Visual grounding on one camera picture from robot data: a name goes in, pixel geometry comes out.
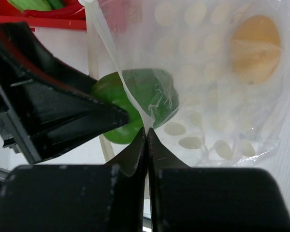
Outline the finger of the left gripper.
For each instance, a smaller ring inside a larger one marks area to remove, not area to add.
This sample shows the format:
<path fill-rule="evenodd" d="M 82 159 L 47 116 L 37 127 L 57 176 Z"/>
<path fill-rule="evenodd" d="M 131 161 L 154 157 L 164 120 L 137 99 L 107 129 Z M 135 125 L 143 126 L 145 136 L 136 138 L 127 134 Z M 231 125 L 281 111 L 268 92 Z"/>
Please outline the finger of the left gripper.
<path fill-rule="evenodd" d="M 28 163 L 129 122 L 125 110 L 91 95 L 96 84 L 54 57 L 26 23 L 0 23 L 0 135 Z"/>

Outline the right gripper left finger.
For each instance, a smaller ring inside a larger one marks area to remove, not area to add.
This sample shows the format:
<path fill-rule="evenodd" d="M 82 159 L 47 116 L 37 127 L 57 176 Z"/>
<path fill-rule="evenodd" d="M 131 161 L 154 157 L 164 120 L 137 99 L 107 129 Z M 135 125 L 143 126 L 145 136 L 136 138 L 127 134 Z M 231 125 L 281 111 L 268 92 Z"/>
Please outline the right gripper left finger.
<path fill-rule="evenodd" d="M 140 232 L 146 135 L 104 165 L 21 165 L 0 187 L 0 232 Z"/>

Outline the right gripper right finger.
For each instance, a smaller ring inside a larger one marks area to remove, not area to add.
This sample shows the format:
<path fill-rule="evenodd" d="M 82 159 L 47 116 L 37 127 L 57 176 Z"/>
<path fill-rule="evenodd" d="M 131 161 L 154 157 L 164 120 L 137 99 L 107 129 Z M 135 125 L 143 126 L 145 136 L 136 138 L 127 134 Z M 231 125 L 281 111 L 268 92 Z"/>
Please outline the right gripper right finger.
<path fill-rule="evenodd" d="M 290 214 L 269 172 L 192 168 L 147 135 L 152 230 L 290 232 Z"/>

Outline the green bell pepper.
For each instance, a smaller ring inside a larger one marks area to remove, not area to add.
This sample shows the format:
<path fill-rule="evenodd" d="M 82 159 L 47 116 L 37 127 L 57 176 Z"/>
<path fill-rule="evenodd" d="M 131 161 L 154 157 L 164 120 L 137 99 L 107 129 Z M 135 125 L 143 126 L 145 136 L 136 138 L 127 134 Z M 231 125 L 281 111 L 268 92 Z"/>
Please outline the green bell pepper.
<path fill-rule="evenodd" d="M 170 73 L 162 69 L 133 69 L 122 72 L 123 80 L 117 72 L 102 77 L 92 88 L 92 95 L 105 102 L 112 103 L 128 112 L 128 124 L 104 134 L 115 144 L 130 144 L 142 128 L 140 113 L 129 101 L 124 90 L 129 92 L 144 112 L 154 119 L 152 128 L 156 129 L 169 121 L 179 107 L 179 97 L 174 88 Z"/>

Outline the clear zip top bag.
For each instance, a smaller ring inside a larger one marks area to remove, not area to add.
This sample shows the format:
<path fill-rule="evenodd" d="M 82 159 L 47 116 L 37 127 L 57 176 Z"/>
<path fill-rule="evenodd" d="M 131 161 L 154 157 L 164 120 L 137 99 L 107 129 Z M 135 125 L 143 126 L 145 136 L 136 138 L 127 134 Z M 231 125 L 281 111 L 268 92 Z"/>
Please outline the clear zip top bag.
<path fill-rule="evenodd" d="M 133 69 L 171 74 L 177 113 L 154 129 L 129 92 L 143 128 L 180 160 L 196 166 L 251 166 L 277 153 L 290 104 L 290 0 L 83 0 L 92 77 Z M 270 17 L 281 39 L 278 67 L 244 84 L 232 67 L 230 39 L 255 15 Z M 106 160 L 129 144 L 100 143 Z"/>

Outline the yellow lemon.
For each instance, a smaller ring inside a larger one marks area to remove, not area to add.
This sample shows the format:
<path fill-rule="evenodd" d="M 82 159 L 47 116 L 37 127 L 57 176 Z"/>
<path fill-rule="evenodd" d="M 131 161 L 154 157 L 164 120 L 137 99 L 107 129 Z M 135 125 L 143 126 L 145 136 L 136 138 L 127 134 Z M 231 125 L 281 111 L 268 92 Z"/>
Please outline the yellow lemon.
<path fill-rule="evenodd" d="M 261 84 L 281 59 L 281 39 L 273 20 L 255 15 L 242 22 L 230 39 L 232 67 L 244 84 Z"/>

